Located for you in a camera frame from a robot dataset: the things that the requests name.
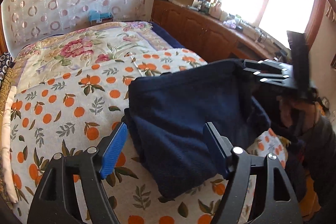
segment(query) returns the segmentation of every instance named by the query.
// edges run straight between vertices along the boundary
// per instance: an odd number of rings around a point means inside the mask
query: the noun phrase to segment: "stack of folded fabric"
[[[5,52],[0,56],[0,196],[7,204],[11,204],[7,187],[6,187],[6,179],[4,178],[4,174],[7,172],[6,176],[11,177],[11,170],[7,170],[8,168],[3,167],[3,161],[5,161],[5,166],[8,166],[8,157],[3,157],[4,144],[2,143],[2,120],[5,109],[5,104],[9,95],[9,91],[11,89],[11,78],[13,76],[12,68],[14,66],[13,59],[8,52]]]
[[[243,149],[268,130],[249,83],[237,60],[131,83],[125,122],[162,196],[176,198],[217,174],[203,140],[206,122]]]

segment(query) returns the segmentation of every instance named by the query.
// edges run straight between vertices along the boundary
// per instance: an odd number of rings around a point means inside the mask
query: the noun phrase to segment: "folded clothing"
[[[268,130],[270,121],[251,97],[249,82],[241,62],[224,60],[130,84],[125,122],[142,164],[165,198],[217,174],[203,140],[206,122],[243,149]]]

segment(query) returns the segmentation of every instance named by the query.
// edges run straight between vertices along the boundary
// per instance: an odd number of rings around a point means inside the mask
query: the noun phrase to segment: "black patterned fabric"
[[[5,78],[8,68],[13,68],[14,66],[13,58],[9,52],[4,52],[0,56],[0,88],[2,86],[2,81]]]

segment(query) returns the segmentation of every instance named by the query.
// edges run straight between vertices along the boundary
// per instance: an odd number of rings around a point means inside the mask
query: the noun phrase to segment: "navy blue bed sheet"
[[[152,31],[155,32],[158,36],[162,37],[167,41],[169,45],[173,48],[185,48],[180,42],[178,42],[174,37],[172,37],[165,29],[160,27],[154,22],[150,22],[153,25]]]

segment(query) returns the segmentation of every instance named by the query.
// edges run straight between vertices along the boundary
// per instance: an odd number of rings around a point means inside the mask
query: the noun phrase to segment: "black sleeve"
[[[306,143],[304,161],[314,180],[321,206],[331,197],[336,185],[336,135],[331,123],[321,116],[316,125],[301,139]]]

